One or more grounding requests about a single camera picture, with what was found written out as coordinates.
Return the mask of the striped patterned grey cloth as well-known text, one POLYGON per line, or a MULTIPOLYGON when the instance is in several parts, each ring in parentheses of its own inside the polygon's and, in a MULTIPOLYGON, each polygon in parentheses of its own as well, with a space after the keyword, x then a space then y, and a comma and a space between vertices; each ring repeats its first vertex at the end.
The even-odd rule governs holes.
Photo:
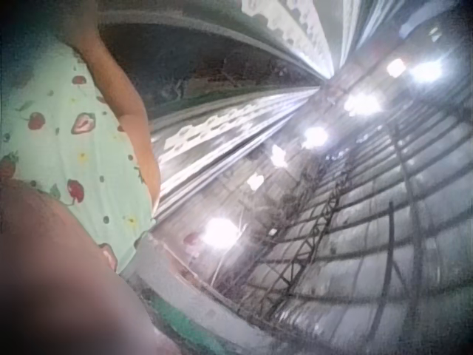
POLYGON ((324 78, 347 60, 368 0, 241 0, 288 50, 324 78))
POLYGON ((253 146, 280 130, 318 87, 255 92, 200 104, 154 119, 154 156, 160 167, 155 219, 182 203, 253 146))

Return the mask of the metal window grille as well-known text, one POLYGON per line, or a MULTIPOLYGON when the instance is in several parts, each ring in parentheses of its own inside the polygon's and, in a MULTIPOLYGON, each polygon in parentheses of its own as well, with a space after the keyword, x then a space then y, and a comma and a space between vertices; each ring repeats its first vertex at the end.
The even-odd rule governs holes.
POLYGON ((299 349, 473 355, 470 103, 409 102, 367 130, 215 290, 299 349))

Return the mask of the dark wooden furniture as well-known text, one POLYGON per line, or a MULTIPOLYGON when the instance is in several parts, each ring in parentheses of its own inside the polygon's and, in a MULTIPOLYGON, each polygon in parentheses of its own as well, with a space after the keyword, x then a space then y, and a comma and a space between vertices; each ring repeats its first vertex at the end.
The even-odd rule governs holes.
POLYGON ((197 30, 107 24, 101 36, 153 115, 251 92, 322 83, 267 51, 197 30))

